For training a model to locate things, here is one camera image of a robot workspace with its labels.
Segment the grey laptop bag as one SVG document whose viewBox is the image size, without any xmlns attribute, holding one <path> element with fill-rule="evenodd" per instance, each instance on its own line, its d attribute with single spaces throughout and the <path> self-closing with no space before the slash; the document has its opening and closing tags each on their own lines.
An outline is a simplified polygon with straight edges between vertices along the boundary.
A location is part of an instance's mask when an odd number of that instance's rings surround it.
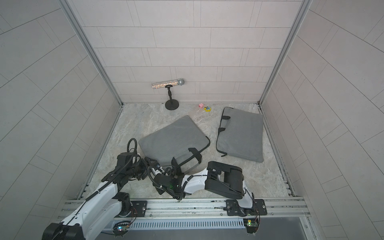
<svg viewBox="0 0 384 240">
<path fill-rule="evenodd" d="M 174 166 L 177 175 L 188 174 L 202 163 L 202 151 L 209 138 L 189 116 L 142 138 L 139 145 L 145 155 L 161 166 Z"/>
<path fill-rule="evenodd" d="M 263 115 L 225 107 L 216 149 L 223 156 L 263 163 Z"/>
</svg>

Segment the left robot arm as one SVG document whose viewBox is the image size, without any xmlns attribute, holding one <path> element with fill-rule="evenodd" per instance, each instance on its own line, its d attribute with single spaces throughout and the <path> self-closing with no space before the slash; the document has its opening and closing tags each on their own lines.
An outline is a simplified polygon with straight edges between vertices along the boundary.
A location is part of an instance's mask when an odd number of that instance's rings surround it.
<svg viewBox="0 0 384 240">
<path fill-rule="evenodd" d="M 86 198 L 72 214 L 60 223 L 51 223 L 43 232 L 44 240 L 94 240 L 115 217 L 131 218 L 113 227 L 113 232 L 123 236 L 136 217 L 143 217 L 146 202 L 132 203 L 129 193 L 121 191 L 129 181 L 143 180 L 148 167 L 158 162 L 142 159 L 138 154 L 118 155 L 115 169 L 109 172 L 98 188 Z"/>
</svg>

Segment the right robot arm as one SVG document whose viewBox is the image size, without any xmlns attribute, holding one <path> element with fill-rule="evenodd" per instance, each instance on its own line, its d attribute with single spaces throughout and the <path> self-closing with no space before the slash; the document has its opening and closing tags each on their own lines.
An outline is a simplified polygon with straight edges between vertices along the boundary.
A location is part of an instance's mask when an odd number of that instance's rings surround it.
<svg viewBox="0 0 384 240">
<path fill-rule="evenodd" d="M 160 195 L 167 193 L 181 201 L 186 196 L 205 190 L 226 198 L 223 209 L 228 216 L 260 214 L 254 195 L 246 187 L 243 170 L 239 167 L 210 161 L 207 168 L 196 174 L 179 176 L 173 167 L 164 170 L 158 164 L 149 166 L 147 170 L 148 177 Z"/>
</svg>

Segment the left circuit board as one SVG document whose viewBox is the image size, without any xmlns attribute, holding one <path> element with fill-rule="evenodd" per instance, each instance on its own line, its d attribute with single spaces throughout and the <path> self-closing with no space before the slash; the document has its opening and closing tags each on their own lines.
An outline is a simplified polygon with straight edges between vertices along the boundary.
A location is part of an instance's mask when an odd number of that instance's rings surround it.
<svg viewBox="0 0 384 240">
<path fill-rule="evenodd" d="M 123 237 L 130 229 L 131 221 L 122 221 L 119 223 L 116 223 L 113 226 L 113 234 L 118 237 Z"/>
</svg>

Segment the circuit board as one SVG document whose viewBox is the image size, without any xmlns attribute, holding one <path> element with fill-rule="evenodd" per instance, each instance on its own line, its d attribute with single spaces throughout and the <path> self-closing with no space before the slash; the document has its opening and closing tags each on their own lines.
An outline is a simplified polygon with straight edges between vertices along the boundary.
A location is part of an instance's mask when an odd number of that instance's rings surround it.
<svg viewBox="0 0 384 240">
<path fill-rule="evenodd" d="M 113 234 L 118 237 L 123 237 L 130 229 L 131 221 L 122 221 L 119 223 L 116 223 L 113 226 Z"/>
<path fill-rule="evenodd" d="M 248 234 L 255 234 L 260 226 L 259 219 L 243 219 Z"/>
</svg>

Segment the black microphone stand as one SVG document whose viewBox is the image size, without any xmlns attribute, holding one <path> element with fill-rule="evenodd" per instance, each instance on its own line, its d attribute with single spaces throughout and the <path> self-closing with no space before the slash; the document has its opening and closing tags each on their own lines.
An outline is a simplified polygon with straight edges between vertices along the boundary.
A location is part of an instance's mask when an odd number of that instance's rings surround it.
<svg viewBox="0 0 384 240">
<path fill-rule="evenodd" d="M 169 111 L 176 110 L 179 107 L 179 102 L 177 100 L 174 100 L 172 97 L 171 88 L 173 85 L 166 85 L 165 88 L 168 90 L 169 100 L 166 101 L 165 107 Z"/>
</svg>

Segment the right circuit board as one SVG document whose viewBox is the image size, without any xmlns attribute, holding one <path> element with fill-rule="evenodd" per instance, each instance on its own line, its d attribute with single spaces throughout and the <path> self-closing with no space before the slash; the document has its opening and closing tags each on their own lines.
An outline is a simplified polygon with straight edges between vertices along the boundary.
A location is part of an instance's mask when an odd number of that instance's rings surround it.
<svg viewBox="0 0 384 240">
<path fill-rule="evenodd" d="M 260 226 L 259 219 L 243 219 L 248 234 L 255 234 Z"/>
</svg>

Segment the glitter microphone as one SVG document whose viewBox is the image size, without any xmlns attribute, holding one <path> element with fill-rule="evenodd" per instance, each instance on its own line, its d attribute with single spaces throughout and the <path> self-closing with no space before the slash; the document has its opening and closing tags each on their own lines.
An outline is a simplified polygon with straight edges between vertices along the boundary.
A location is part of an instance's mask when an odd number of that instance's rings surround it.
<svg viewBox="0 0 384 240">
<path fill-rule="evenodd" d="M 167 88 L 167 86 L 182 86 L 184 84 L 185 84 L 185 80 L 183 78 L 179 78 L 171 81 L 152 83 L 152 88 L 160 89 L 160 88 Z"/>
</svg>

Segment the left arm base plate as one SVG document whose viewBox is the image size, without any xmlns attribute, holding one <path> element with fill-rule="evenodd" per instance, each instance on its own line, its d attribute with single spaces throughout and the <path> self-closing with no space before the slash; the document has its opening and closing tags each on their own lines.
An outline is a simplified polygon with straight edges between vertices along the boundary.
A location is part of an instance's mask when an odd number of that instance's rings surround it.
<svg viewBox="0 0 384 240">
<path fill-rule="evenodd" d="M 120 218 L 144 217 L 147 209 L 147 201 L 131 201 L 122 204 L 122 210 L 118 214 Z"/>
</svg>

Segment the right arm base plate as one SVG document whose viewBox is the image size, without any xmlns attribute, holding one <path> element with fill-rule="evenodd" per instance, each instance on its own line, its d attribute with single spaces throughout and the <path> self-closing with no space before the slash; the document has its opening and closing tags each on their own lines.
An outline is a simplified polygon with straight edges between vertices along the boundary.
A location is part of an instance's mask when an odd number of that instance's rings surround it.
<svg viewBox="0 0 384 240">
<path fill-rule="evenodd" d="M 223 208 L 228 216 L 266 216 L 268 214 L 265 201 L 263 199 L 253 199 L 251 202 L 245 202 L 245 207 L 240 203 L 243 200 L 226 200 L 226 206 Z"/>
</svg>

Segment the aluminium mounting rail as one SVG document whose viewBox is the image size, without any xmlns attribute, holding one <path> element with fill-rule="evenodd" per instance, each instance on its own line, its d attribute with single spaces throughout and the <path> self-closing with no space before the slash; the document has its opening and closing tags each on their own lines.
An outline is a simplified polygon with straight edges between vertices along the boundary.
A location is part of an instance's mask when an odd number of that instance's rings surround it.
<svg viewBox="0 0 384 240">
<path fill-rule="evenodd" d="M 308 217 L 310 210 L 302 197 L 264 198 L 265 217 Z M 224 198 L 148 199 L 146 212 L 139 220 L 226 218 Z"/>
</svg>

